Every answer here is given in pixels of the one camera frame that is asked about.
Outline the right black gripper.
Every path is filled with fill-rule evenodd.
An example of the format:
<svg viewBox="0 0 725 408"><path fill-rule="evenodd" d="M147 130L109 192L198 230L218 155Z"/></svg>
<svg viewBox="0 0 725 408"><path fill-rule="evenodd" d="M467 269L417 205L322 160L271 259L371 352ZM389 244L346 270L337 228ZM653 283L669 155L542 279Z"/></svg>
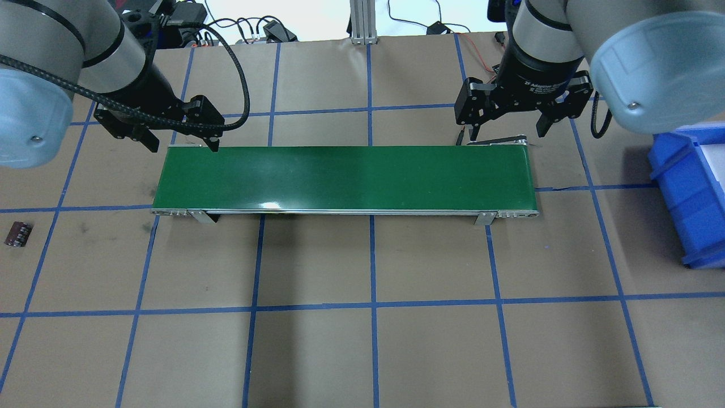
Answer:
<svg viewBox="0 0 725 408"><path fill-rule="evenodd" d="M590 73L575 73L582 60L580 56L565 62L541 61L526 54L517 43L508 43L496 84L478 78L463 80L455 101L455 123L468 130L470 141L477 141L480 127L491 119L495 104L534 106L543 103L537 108L541 116L536 122L537 136L543 138L554 123L578 118L593 96ZM556 101L564 91L564 100Z"/></svg>

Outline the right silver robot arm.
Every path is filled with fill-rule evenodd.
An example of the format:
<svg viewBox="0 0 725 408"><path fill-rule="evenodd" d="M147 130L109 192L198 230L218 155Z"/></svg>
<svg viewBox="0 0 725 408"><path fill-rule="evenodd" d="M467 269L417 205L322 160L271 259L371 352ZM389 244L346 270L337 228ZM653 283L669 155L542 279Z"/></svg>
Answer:
<svg viewBox="0 0 725 408"><path fill-rule="evenodd" d="M491 1L508 42L491 83L469 77L455 121L478 128L503 114L539 111L552 124L582 114L597 91L609 119L640 134L723 112L722 1Z"/></svg>

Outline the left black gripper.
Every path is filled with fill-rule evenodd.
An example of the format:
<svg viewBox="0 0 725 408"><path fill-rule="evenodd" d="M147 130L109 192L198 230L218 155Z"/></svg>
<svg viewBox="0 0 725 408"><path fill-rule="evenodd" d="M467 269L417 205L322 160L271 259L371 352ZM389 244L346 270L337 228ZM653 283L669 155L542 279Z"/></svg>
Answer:
<svg viewBox="0 0 725 408"><path fill-rule="evenodd" d="M118 103L138 108L143 113L181 120L185 125L202 126L204 127L202 130L175 130L201 139L212 152L219 150L223 131L210 130L209 127L224 125L222 114L203 95L194 96L190 101L179 100L158 67L143 68L142 73L128 86L106 93L105 96ZM152 153L158 152L160 140L137 119L106 108L103 104L94 109L94 118L113 138L119 140L129 138L142 144Z"/></svg>

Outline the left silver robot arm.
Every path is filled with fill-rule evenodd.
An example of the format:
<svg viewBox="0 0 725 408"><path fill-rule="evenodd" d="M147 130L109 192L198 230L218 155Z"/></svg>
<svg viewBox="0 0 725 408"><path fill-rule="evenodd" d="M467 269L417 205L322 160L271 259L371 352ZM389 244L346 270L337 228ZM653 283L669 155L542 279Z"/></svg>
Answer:
<svg viewBox="0 0 725 408"><path fill-rule="evenodd" d="M96 102L94 118L117 139L157 152L156 129L219 147L226 124L206 96L184 101L155 64L156 50L183 46L205 29L195 2L2 2L2 166L42 166L59 152L73 99Z"/></svg>

